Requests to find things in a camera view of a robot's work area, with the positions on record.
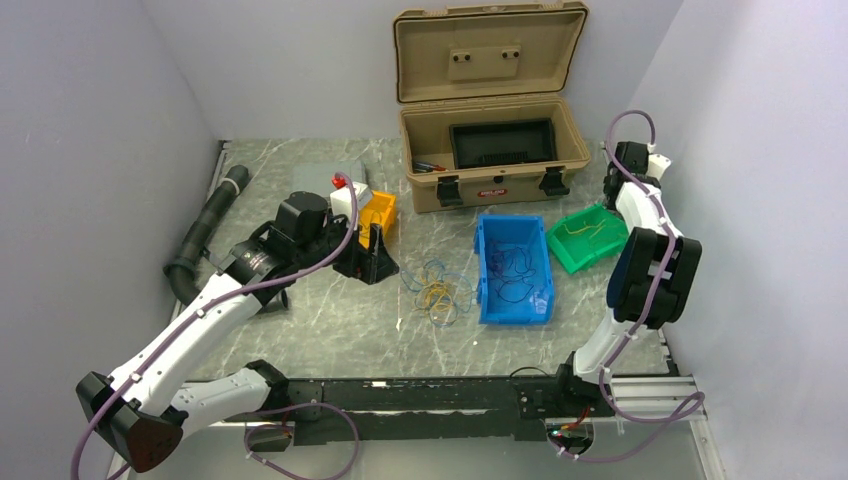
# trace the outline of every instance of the green plastic bin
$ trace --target green plastic bin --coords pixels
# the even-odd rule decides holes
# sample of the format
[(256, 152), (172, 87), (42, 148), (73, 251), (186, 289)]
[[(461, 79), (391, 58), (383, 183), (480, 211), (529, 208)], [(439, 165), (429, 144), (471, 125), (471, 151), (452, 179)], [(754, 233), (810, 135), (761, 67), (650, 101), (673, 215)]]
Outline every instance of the green plastic bin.
[(566, 271), (577, 273), (604, 257), (621, 253), (628, 234), (623, 220), (595, 204), (563, 218), (545, 237)]

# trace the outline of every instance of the blue plastic bin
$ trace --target blue plastic bin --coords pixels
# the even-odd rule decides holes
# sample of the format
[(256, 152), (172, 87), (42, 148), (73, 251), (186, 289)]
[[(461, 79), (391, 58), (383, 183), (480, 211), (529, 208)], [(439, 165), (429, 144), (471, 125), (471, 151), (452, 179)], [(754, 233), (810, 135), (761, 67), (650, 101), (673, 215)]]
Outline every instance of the blue plastic bin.
[(554, 281), (542, 217), (480, 215), (474, 235), (480, 256), (480, 323), (543, 325), (554, 310)]

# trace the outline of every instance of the red object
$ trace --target red object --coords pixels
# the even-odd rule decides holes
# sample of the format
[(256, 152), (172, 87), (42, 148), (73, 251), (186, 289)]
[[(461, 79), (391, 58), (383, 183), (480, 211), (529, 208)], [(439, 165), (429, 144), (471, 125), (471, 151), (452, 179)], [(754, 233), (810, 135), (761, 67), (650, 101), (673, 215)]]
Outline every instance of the red object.
[(580, 414), (580, 417), (577, 418), (576, 422), (569, 423), (567, 425), (563, 425), (562, 428), (564, 430), (573, 430), (573, 429), (579, 427), (580, 424), (583, 423), (583, 420), (586, 420), (586, 417), (588, 417), (588, 416), (589, 416), (589, 407), (586, 407), (586, 408), (583, 409), (583, 413)]
[(501, 195), (506, 195), (507, 189), (505, 188), (497, 188), (495, 190), (483, 190), (482, 192), (477, 192), (477, 196), (480, 198), (485, 197), (499, 197)]

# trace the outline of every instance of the yellow wire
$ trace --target yellow wire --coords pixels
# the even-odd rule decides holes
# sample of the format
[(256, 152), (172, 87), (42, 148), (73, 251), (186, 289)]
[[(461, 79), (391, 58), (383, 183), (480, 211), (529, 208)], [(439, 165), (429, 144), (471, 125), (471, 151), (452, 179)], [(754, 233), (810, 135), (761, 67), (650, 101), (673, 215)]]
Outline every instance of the yellow wire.
[(599, 233), (601, 232), (601, 230), (603, 230), (603, 229), (604, 229), (603, 224), (604, 224), (604, 222), (606, 222), (606, 221), (607, 221), (606, 219), (601, 220), (601, 223), (599, 223), (599, 224), (597, 225), (597, 230), (595, 230), (595, 233), (593, 233), (593, 234), (589, 235), (589, 238), (592, 238), (592, 237), (594, 237), (595, 235), (599, 234)]
[[(379, 219), (375, 222), (374, 217), (379, 217)], [(359, 229), (359, 238), (364, 240), (368, 240), (371, 237), (371, 224), (379, 223), (382, 225), (383, 223), (383, 212), (372, 211), (371, 216), (368, 217), (368, 221), (362, 221), (362, 228)]]
[(602, 223), (604, 223), (604, 222), (601, 222), (601, 223), (599, 223), (599, 224), (597, 224), (597, 225), (587, 225), (587, 224), (585, 224), (585, 223), (584, 223), (584, 224), (583, 224), (583, 228), (581, 228), (581, 229), (579, 229), (579, 230), (575, 230), (575, 231), (572, 231), (570, 228), (568, 228), (568, 225), (567, 225), (567, 224), (565, 224), (565, 223), (564, 223), (564, 224), (562, 224), (562, 226), (563, 226), (563, 227), (565, 227), (565, 231), (566, 231), (566, 232), (568, 232), (568, 233), (570, 233), (570, 234), (572, 234), (572, 235), (577, 235), (577, 234), (580, 234), (580, 233), (585, 232), (586, 230), (589, 230), (590, 228), (598, 228), (598, 227), (599, 227)]
[[(451, 295), (448, 289), (450, 286), (450, 284), (441, 280), (430, 282), (416, 295), (415, 307), (418, 310), (424, 311), (449, 312), (454, 305), (453, 295)], [(423, 303), (419, 302), (422, 294), (424, 295)]]

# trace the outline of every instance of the black tray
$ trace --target black tray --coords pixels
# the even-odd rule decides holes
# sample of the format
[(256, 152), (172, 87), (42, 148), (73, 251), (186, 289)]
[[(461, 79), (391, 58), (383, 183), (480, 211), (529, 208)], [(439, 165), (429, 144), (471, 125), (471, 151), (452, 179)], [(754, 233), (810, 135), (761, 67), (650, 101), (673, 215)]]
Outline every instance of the black tray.
[(549, 118), (450, 126), (457, 169), (556, 160)]

